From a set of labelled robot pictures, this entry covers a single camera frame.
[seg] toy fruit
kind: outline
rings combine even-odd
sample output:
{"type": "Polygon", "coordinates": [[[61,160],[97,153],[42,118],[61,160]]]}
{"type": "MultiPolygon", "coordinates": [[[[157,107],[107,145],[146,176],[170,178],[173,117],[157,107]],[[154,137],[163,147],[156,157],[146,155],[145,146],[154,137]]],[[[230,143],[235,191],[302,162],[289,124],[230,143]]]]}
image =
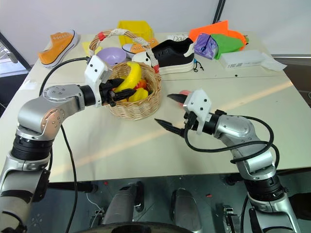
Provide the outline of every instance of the toy fruit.
{"type": "Polygon", "coordinates": [[[134,89],[138,89],[138,88],[144,88],[144,89],[146,89],[146,88],[147,88],[147,82],[146,82],[146,80],[141,79],[141,80],[139,81],[139,83],[134,87],[134,89]]]}
{"type": "Polygon", "coordinates": [[[115,92],[134,88],[141,79],[140,65],[136,62],[127,62],[126,64],[131,68],[131,71],[126,79],[115,89],[115,92]]]}
{"type": "Polygon", "coordinates": [[[138,88],[136,92],[128,98],[129,102],[135,102],[148,97],[148,91],[144,88],[138,88]]]}
{"type": "MultiPolygon", "coordinates": [[[[189,95],[189,93],[191,93],[191,91],[182,90],[182,91],[180,91],[179,93],[187,96],[187,95],[189,95]]],[[[178,105],[181,106],[181,107],[183,107],[184,104],[183,104],[183,103],[178,103],[178,105]]]]}

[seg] white box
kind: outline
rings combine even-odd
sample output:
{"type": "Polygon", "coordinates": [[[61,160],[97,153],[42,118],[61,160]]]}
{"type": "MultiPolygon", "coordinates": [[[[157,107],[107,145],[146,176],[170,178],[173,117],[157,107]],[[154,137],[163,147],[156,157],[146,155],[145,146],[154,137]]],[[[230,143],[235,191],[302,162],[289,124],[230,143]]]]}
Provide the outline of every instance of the white box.
{"type": "Polygon", "coordinates": [[[219,62],[226,68],[258,66],[264,60],[258,50],[246,50],[239,52],[228,52],[220,55],[219,62]]]}

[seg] yellow toy banana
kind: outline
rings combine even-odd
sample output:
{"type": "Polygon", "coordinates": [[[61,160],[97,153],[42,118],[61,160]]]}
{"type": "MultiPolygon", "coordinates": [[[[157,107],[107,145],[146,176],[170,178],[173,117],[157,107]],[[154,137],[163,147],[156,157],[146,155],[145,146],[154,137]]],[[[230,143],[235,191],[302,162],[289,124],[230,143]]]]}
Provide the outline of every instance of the yellow toy banana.
{"type": "Polygon", "coordinates": [[[142,100],[148,97],[148,91],[144,88],[138,88],[136,89],[136,92],[128,98],[129,102],[135,102],[138,100],[142,100]]]}
{"type": "Polygon", "coordinates": [[[120,92],[127,88],[134,88],[141,79],[140,65],[136,62],[127,62],[126,64],[131,68],[131,71],[126,79],[115,89],[115,92],[120,92]]]}

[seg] shoelace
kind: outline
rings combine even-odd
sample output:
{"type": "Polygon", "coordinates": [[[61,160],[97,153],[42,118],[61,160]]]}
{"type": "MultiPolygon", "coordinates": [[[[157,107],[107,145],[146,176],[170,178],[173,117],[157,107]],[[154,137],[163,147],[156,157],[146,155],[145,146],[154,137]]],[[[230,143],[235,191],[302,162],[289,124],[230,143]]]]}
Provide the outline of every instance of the shoelace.
{"type": "Polygon", "coordinates": [[[196,59],[194,59],[194,64],[195,64],[195,67],[193,68],[193,71],[194,71],[194,72],[198,72],[198,71],[199,71],[199,70],[197,69],[198,63],[199,63],[199,65],[200,65],[200,69],[204,70],[203,67],[202,67],[202,65],[201,65],[201,63],[198,62],[196,59]]]}

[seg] black cable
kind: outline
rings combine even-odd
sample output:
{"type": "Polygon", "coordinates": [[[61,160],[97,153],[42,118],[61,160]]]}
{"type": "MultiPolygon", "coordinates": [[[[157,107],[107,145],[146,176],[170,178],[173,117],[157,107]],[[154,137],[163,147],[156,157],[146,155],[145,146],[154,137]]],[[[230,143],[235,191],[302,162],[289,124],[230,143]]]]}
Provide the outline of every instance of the black cable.
{"type": "Polygon", "coordinates": [[[5,215],[9,215],[9,216],[12,216],[12,217],[16,218],[16,220],[19,221],[19,224],[22,225],[22,226],[24,226],[23,221],[22,221],[22,220],[20,219],[20,217],[17,216],[16,214],[11,213],[11,212],[8,212],[8,211],[2,211],[2,213],[5,214],[5,215]]]}
{"type": "Polygon", "coordinates": [[[278,151],[278,148],[276,147],[276,145],[272,144],[271,147],[275,150],[276,152],[276,161],[275,161],[275,166],[276,166],[276,169],[278,167],[278,164],[280,162],[280,152],[278,151]]]}
{"type": "MultiPolygon", "coordinates": [[[[48,75],[45,77],[45,79],[43,80],[42,84],[41,84],[41,87],[40,87],[40,91],[39,91],[39,96],[42,94],[43,92],[43,89],[44,89],[44,86],[46,84],[46,82],[48,81],[49,77],[53,74],[54,71],[56,71],[58,68],[60,68],[61,66],[65,65],[65,64],[68,64],[70,62],[75,62],[75,61],[89,61],[89,57],[81,57],[81,58],[74,58],[74,59],[70,59],[70,60],[67,60],[67,61],[64,61],[60,64],[58,64],[57,66],[55,66],[49,73],[48,75]]],[[[70,219],[69,219],[69,222],[68,222],[68,225],[67,225],[67,228],[66,228],[66,233],[69,232],[69,229],[71,227],[71,223],[72,223],[72,220],[73,220],[73,216],[74,216],[74,213],[76,211],[76,207],[77,207],[77,202],[78,202],[78,186],[77,186],[77,174],[76,174],[76,167],[75,167],[75,164],[74,164],[74,160],[73,160],[73,155],[72,155],[72,151],[71,151],[71,148],[70,148],[70,145],[69,145],[69,142],[67,140],[67,137],[66,137],[66,133],[65,133],[65,129],[63,127],[63,125],[60,126],[61,130],[62,130],[62,133],[63,133],[63,136],[64,136],[64,140],[65,140],[65,143],[66,143],[66,146],[68,148],[68,151],[69,151],[69,154],[70,154],[70,159],[71,159],[71,164],[72,164],[72,172],[73,172],[73,183],[74,183],[74,203],[73,203],[73,208],[72,208],[72,212],[71,212],[71,215],[70,215],[70,219]]],[[[49,170],[51,169],[52,167],[52,162],[53,162],[53,151],[51,149],[51,156],[50,156],[50,162],[49,162],[49,170]]]]}
{"type": "Polygon", "coordinates": [[[243,207],[242,207],[242,213],[241,213],[241,225],[240,225],[241,230],[240,230],[240,233],[244,233],[244,215],[245,215],[247,201],[248,201],[248,196],[246,195],[244,203],[243,203],[243,207]]]}
{"type": "Polygon", "coordinates": [[[244,160],[247,160],[247,159],[254,158],[254,157],[256,157],[256,156],[266,152],[272,146],[272,143],[273,143],[273,140],[274,140],[274,134],[273,134],[273,131],[272,131],[271,127],[267,123],[265,123],[263,120],[257,119],[255,117],[251,117],[251,116],[243,116],[243,117],[247,118],[247,119],[258,121],[259,123],[263,124],[269,131],[269,134],[270,134],[269,141],[268,142],[266,142],[266,141],[251,141],[251,142],[244,142],[244,143],[236,144],[236,145],[233,145],[233,146],[230,146],[230,147],[224,147],[224,148],[218,148],[218,149],[200,149],[200,148],[194,147],[189,142],[188,131],[189,131],[190,127],[189,127],[189,125],[186,124],[185,125],[185,132],[184,132],[184,138],[185,138],[186,144],[192,150],[195,150],[195,151],[198,151],[198,152],[207,152],[207,153],[217,153],[217,152],[222,152],[222,151],[227,151],[227,150],[233,150],[233,149],[237,149],[237,148],[245,147],[245,146],[250,146],[250,145],[254,145],[254,144],[266,144],[266,146],[263,149],[259,150],[258,152],[254,153],[254,154],[245,156],[243,158],[238,158],[238,159],[230,160],[230,162],[234,163],[234,164],[236,162],[240,162],[240,161],[244,161],[244,160]]]}
{"type": "Polygon", "coordinates": [[[51,148],[51,151],[50,151],[50,161],[49,161],[49,168],[48,168],[48,171],[51,171],[52,169],[52,163],[53,163],[53,149],[51,148]]]}
{"type": "Polygon", "coordinates": [[[72,164],[72,171],[73,171],[73,182],[74,182],[74,203],[73,203],[73,208],[72,208],[72,212],[71,212],[71,215],[70,215],[70,219],[69,219],[66,231],[65,231],[65,233],[68,233],[69,229],[70,229],[70,226],[71,226],[71,223],[72,223],[74,212],[76,211],[76,207],[77,207],[77,202],[78,202],[78,185],[77,185],[76,167],[74,165],[72,151],[71,151],[71,148],[69,146],[69,142],[67,140],[66,133],[65,133],[63,125],[61,125],[60,128],[62,129],[64,140],[65,140],[66,146],[67,146],[69,154],[70,154],[70,159],[71,159],[71,164],[72,164]]]}
{"type": "Polygon", "coordinates": [[[39,96],[42,94],[43,89],[44,89],[44,86],[45,86],[45,84],[47,83],[49,77],[50,77],[50,76],[53,74],[53,72],[56,71],[58,68],[60,68],[61,66],[65,65],[65,64],[68,64],[68,63],[70,63],[70,62],[88,61],[88,60],[89,60],[89,57],[73,58],[73,59],[64,61],[64,62],[58,64],[57,66],[55,66],[53,69],[51,69],[51,71],[48,73],[48,75],[47,75],[47,76],[45,77],[45,79],[43,80],[43,82],[42,82],[42,84],[41,84],[41,87],[40,87],[39,96]]]}

